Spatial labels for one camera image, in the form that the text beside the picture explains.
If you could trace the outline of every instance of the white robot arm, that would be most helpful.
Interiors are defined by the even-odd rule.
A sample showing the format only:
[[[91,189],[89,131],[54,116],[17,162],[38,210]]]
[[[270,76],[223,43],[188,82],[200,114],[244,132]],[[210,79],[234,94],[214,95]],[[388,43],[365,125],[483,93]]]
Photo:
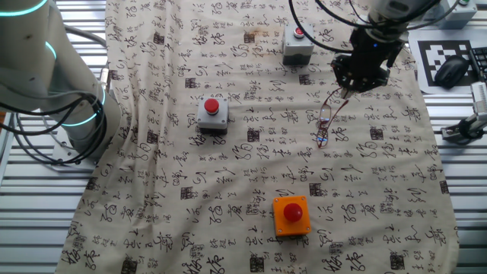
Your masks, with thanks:
[[[72,47],[56,4],[1,1],[0,45],[0,109],[52,113],[70,106],[50,116],[62,121],[75,150],[99,158],[118,128],[119,106]]]

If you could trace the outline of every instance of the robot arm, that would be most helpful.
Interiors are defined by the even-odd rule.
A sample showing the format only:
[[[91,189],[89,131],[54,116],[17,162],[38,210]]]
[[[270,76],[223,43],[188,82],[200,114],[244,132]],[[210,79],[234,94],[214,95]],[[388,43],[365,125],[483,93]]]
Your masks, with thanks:
[[[336,17],[319,0],[316,2],[327,13]],[[352,53],[338,55],[332,61],[336,79],[343,88],[342,98],[387,85],[390,68],[407,41],[407,31],[425,26],[408,28],[409,23],[439,2],[440,0],[374,0],[368,22],[363,20],[359,24],[353,24],[336,17],[355,27],[350,36]],[[426,25],[446,17],[458,2],[443,16]]]
[[[72,147],[86,151],[93,146],[96,131],[102,130],[97,116],[103,116],[106,134],[90,155],[99,158],[118,128],[119,107],[72,47],[56,4],[52,0],[0,3],[0,33],[0,102],[6,111],[52,112],[83,94],[96,98],[103,111],[95,111],[96,101],[83,100],[62,127]],[[50,116],[59,122],[68,111]]]

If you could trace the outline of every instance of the keyboard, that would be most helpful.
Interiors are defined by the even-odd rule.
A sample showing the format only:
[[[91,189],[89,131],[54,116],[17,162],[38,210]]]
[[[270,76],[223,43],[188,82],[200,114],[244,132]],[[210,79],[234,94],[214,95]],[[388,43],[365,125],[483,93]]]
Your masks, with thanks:
[[[477,72],[479,80],[487,81],[487,47],[471,49],[469,52],[472,67]]]

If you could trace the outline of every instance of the metal grating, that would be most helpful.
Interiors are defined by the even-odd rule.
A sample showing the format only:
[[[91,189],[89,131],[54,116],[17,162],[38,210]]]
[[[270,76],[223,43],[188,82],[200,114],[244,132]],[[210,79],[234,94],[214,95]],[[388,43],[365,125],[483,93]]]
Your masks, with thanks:
[[[105,1],[70,0],[57,4],[66,24],[104,37]],[[470,25],[487,27],[487,2],[479,7],[484,10]],[[69,38],[99,76],[107,61],[107,51],[84,38],[72,35]],[[458,221],[461,249],[455,273],[487,273],[487,138],[460,147],[444,142],[440,135],[442,126],[457,123],[473,113],[472,96],[425,95],[425,101]],[[43,128],[37,118],[21,119],[26,130]],[[91,172],[59,173],[25,155],[5,131],[0,133],[0,144],[4,140],[11,145],[0,161],[0,273],[54,273],[75,207]],[[31,140],[44,153],[52,154],[54,141],[49,135]]]

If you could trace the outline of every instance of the orange base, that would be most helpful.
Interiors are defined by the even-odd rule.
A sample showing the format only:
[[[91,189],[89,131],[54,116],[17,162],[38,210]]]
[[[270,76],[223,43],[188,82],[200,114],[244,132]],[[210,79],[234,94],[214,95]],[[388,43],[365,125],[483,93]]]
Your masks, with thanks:
[[[288,221],[284,216],[284,207],[287,204],[296,203],[303,210],[301,220],[292,222]],[[310,213],[307,210],[306,196],[289,196],[274,198],[272,201],[272,208],[274,209],[274,225],[275,235],[281,236],[295,236],[304,235],[311,232]]]

